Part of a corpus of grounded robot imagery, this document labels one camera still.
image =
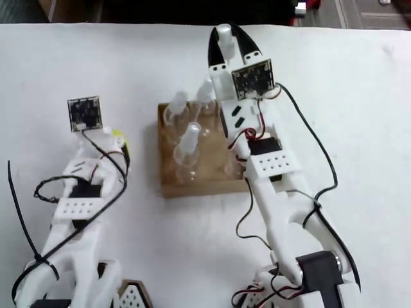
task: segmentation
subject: red wire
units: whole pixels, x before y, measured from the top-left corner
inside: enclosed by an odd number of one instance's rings
[[[115,153],[122,154],[122,155],[124,156],[124,153],[123,153],[123,152],[120,152],[120,151],[107,152],[107,155],[111,155],[111,154],[115,154]],[[98,168],[98,164],[96,164],[96,166],[94,167],[94,169],[93,169],[92,172],[91,172],[90,183],[91,183],[92,179],[94,178],[94,173],[96,172],[97,168]]]
[[[278,91],[278,93],[277,93],[276,95],[274,95],[272,98],[265,98],[265,99],[274,99],[274,98],[277,98],[278,95],[280,95],[280,93],[281,93],[282,90],[283,90],[283,89],[280,88],[280,91]]]
[[[238,295],[242,295],[242,294],[247,294],[247,293],[261,293],[264,292],[264,288],[261,289],[244,289],[244,290],[239,290],[237,292],[235,292],[232,297],[231,297],[231,305],[235,306],[234,304],[234,298]]]
[[[267,99],[275,99],[276,97],[278,97],[278,95],[280,95],[281,91],[282,91],[282,88],[280,88],[280,91],[278,91],[278,93],[277,93],[275,96],[273,96],[272,98],[267,98]],[[251,139],[251,140],[260,140],[261,138],[264,137],[265,130],[266,130],[266,126],[265,126],[264,116],[263,116],[263,113],[261,112],[261,107],[260,107],[260,105],[259,105],[261,102],[262,102],[261,99],[259,99],[259,100],[257,101],[259,118],[260,118],[260,121],[261,121],[261,128],[262,128],[261,134],[257,137],[257,131],[255,130],[255,128],[252,128],[252,127],[248,127],[248,128],[246,128],[246,129],[242,130],[242,131],[238,134],[238,136],[234,139],[234,141],[229,145],[229,147],[228,147],[229,151],[231,151],[231,150],[233,149],[233,147],[234,147],[234,146],[236,145],[236,143],[237,143],[238,138],[239,138],[243,133],[245,134],[245,138],[247,138],[247,140],[250,140],[250,139]],[[236,156],[236,159],[237,159],[238,162],[246,162],[246,161],[247,161],[246,159],[239,158],[238,155]]]

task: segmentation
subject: floor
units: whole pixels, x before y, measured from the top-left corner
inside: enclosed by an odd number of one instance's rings
[[[401,3],[405,3],[405,0],[396,2],[397,5],[382,5],[378,0],[322,0],[320,10],[308,12],[304,19],[297,21],[297,25],[343,29],[409,30],[411,4],[408,4],[408,8],[404,8]]]
[[[53,0],[40,0],[40,2],[48,12]],[[121,9],[121,4],[125,3],[125,0],[55,0],[55,2],[57,5],[52,22],[135,22],[133,19],[127,19],[127,11],[130,10]],[[411,0],[392,0],[392,2],[392,4],[382,5],[378,0],[322,0],[319,10],[309,11],[305,18],[296,20],[295,26],[411,29]],[[110,18],[113,14],[116,16],[115,19]]]

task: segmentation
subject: wire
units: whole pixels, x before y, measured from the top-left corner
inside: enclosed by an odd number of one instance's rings
[[[237,223],[237,226],[236,226],[236,234],[237,234],[237,236],[238,236],[240,239],[259,239],[261,242],[264,243],[264,245],[265,245],[269,250],[271,250],[270,245],[267,244],[267,242],[264,241],[264,239],[262,239],[260,236],[258,236],[258,235],[239,235],[239,233],[238,233],[238,229],[239,229],[241,223],[244,221],[245,218],[247,218],[247,216],[251,213],[252,208],[254,207],[254,198],[253,198],[253,196],[252,196],[252,190],[251,190],[251,185],[250,185],[249,179],[248,179],[248,178],[244,178],[244,179],[245,179],[245,182],[247,183],[247,185],[248,185],[248,187],[249,187],[251,203],[250,203],[250,208],[249,208],[249,210],[243,215],[243,217],[241,217],[241,219],[240,219],[240,220],[238,221],[238,223]]]
[[[265,98],[265,99],[275,99],[281,94],[282,88],[280,88],[280,91],[278,91],[272,98]]]
[[[301,291],[298,291],[298,292],[295,292],[295,293],[291,294],[291,295],[288,296],[288,297],[285,297],[285,296],[283,296],[283,295],[281,294],[282,291],[286,291],[286,290],[289,290],[289,289],[301,290],[301,287],[284,286],[284,287],[282,287],[280,290],[276,290],[275,287],[274,287],[274,285],[273,285],[273,282],[274,282],[274,279],[278,276],[279,273],[280,273],[280,269],[279,269],[279,265],[278,265],[278,263],[277,263],[277,272],[272,276],[271,281],[270,281],[271,288],[272,288],[272,291],[273,291],[273,292],[272,292],[271,294],[269,294],[266,298],[262,299],[262,301],[260,301],[260,303],[258,303],[258,304],[255,306],[255,308],[262,308],[262,307],[263,307],[265,304],[267,304],[267,303],[271,300],[271,298],[273,298],[275,295],[277,295],[278,297],[282,298],[283,300],[292,300],[293,298],[299,296],[299,295],[302,293]]]
[[[87,180],[85,180],[84,178],[82,178],[80,176],[76,176],[76,175],[53,176],[52,178],[48,178],[47,180],[43,180],[43,181],[40,182],[40,184],[38,184],[38,186],[34,190],[33,197],[38,198],[38,199],[40,199],[42,201],[45,201],[45,202],[58,203],[58,201],[60,199],[58,199],[56,197],[51,197],[51,198],[44,197],[39,193],[39,191],[45,184],[50,183],[50,182],[54,182],[54,181],[57,181],[57,180],[62,180],[62,179],[65,179],[65,178],[74,178],[74,179],[78,180],[79,183],[80,182],[83,182],[84,184],[88,183]]]
[[[265,121],[264,121],[264,116],[263,116],[263,113],[261,112],[261,108],[260,108],[260,106],[259,106],[259,104],[260,104],[261,102],[262,102],[262,99],[257,100],[257,107],[258,107],[259,119],[260,119],[260,122],[261,122],[262,131],[261,131],[260,136],[254,138],[255,140],[260,140],[261,138],[264,137],[264,134],[265,134]]]
[[[124,155],[124,153],[123,153],[123,152],[120,152],[120,151],[107,152],[108,155],[115,154],[115,153],[117,153],[117,154],[122,154],[123,157],[124,157],[124,159],[125,159],[125,157],[126,157],[126,156]],[[90,184],[91,184],[91,182],[92,182],[92,179],[94,178],[94,174],[95,174],[97,168],[98,168],[98,164],[96,164],[96,166],[94,167],[94,169],[93,169],[92,172],[91,172]]]
[[[118,198],[125,192],[127,188],[127,176],[122,170],[122,168],[117,164],[117,162],[110,157],[103,149],[101,149],[94,141],[92,141],[88,136],[86,136],[84,130],[82,130],[82,135],[98,150],[104,157],[107,157],[109,161],[113,163],[113,165],[117,168],[117,170],[120,172],[121,176],[123,177],[123,187],[121,188],[120,192],[113,197],[109,202],[106,203],[104,207],[102,207],[95,215],[87,220],[87,222],[82,225],[80,228],[76,229],[71,235],[67,236],[63,241],[61,241],[59,244],[57,244],[53,249],[51,249],[48,253],[46,253],[43,256],[43,259],[48,259],[50,258],[54,253],[59,251],[61,247],[63,247],[65,244],[67,244],[70,240],[72,240],[74,237],[76,237],[78,234],[80,234],[85,228],[87,228],[94,220],[96,220],[101,214],[103,214],[114,202],[117,201]],[[36,261],[34,264],[31,266],[27,267],[21,274],[20,276],[17,277],[16,281],[14,282],[13,288],[12,288],[12,300],[15,303],[15,296],[17,294],[17,288],[19,287],[19,284],[22,282],[22,280],[29,274],[31,273],[34,269],[36,269],[38,266],[40,266],[42,263],[39,261]]]
[[[9,160],[7,161],[7,172],[8,172],[8,184],[9,184],[10,190],[12,192],[15,209],[17,211],[17,215],[19,217],[20,225],[21,225],[21,228],[23,229],[24,235],[26,236],[27,242],[30,245],[31,250],[33,250],[34,259],[38,262],[47,264],[53,270],[57,280],[59,280],[60,275],[58,274],[58,271],[57,271],[56,267],[54,265],[52,265],[47,259],[45,259],[41,256],[41,254],[36,249],[33,241],[31,240],[31,237],[30,237],[30,235],[27,231],[26,223],[24,222],[23,215],[21,214],[20,204],[19,204],[19,201],[17,199],[17,195],[15,193],[13,178],[12,178],[12,169],[10,167],[10,161]]]
[[[299,189],[289,189],[289,190],[287,190],[287,191],[285,191],[285,192],[286,192],[286,193],[296,193],[296,192],[298,192],[299,194],[302,194],[302,195],[304,195],[305,197],[311,199],[312,202],[316,203],[319,207],[321,207],[321,204],[320,204],[315,198],[311,197],[309,194],[307,194],[307,193],[304,192],[304,191],[300,191]]]
[[[232,297],[231,297],[231,305],[232,305],[233,307],[235,307],[236,304],[234,303],[234,299],[235,299],[236,296],[238,296],[238,295],[244,295],[244,294],[248,294],[248,293],[261,293],[261,292],[264,292],[264,288],[261,288],[261,289],[255,288],[255,289],[239,290],[239,291],[235,292],[235,293],[232,295]]]
[[[300,108],[298,107],[297,102],[295,101],[295,99],[293,98],[293,96],[291,95],[290,91],[281,83],[276,83],[276,85],[278,85],[280,88],[282,88],[284,90],[284,92],[286,92],[287,96],[290,98],[291,102],[293,103],[293,106],[295,108],[295,110],[297,111],[298,115],[300,116],[301,120],[303,121],[304,125],[307,127],[307,129],[310,131],[310,133],[312,134],[312,136],[314,137],[314,139],[316,140],[317,144],[320,146],[321,151],[323,152],[324,156],[326,157],[326,160],[329,164],[329,167],[331,169],[331,172],[333,174],[333,181],[334,184],[322,189],[321,191],[319,191],[314,199],[317,200],[317,202],[313,202],[313,210],[306,216],[306,218],[304,219],[303,223],[302,223],[302,227],[305,228],[309,218],[316,213],[317,216],[319,217],[319,219],[321,220],[321,222],[324,224],[324,226],[329,230],[329,232],[331,233],[331,235],[335,238],[335,241],[340,245],[342,251],[344,252],[345,256],[347,257],[351,269],[353,270],[353,274],[354,274],[354,278],[355,278],[355,282],[358,285],[358,288],[361,291],[361,280],[360,280],[360,274],[358,273],[358,269],[356,267],[355,261],[353,256],[351,255],[350,251],[348,250],[347,246],[344,244],[343,240],[340,238],[340,236],[337,234],[337,232],[333,229],[333,227],[329,224],[329,222],[327,221],[327,219],[324,217],[324,215],[321,213],[321,206],[318,203],[319,198],[326,192],[331,191],[335,188],[337,188],[338,186],[338,178],[337,178],[337,172],[335,171],[333,162],[331,161],[331,158],[328,155],[328,152],[326,151],[324,145],[322,144],[321,140],[318,138],[317,134],[313,131],[313,129],[311,128],[311,126],[308,124],[306,118],[304,117],[304,115],[302,114],[302,112],[300,111]]]

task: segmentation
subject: electronic component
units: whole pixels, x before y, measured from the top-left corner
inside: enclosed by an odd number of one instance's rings
[[[72,132],[103,128],[98,96],[70,99],[67,104]]]
[[[260,98],[274,89],[270,59],[233,71],[231,76],[239,101]]]

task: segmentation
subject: perforated plate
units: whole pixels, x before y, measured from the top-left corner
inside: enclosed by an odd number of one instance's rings
[[[56,219],[89,219],[104,206],[103,198],[61,198],[54,213]]]
[[[146,308],[136,286],[129,285],[120,298],[119,308]]]
[[[289,150],[251,155],[250,161],[258,178],[283,175],[300,169],[293,152]]]

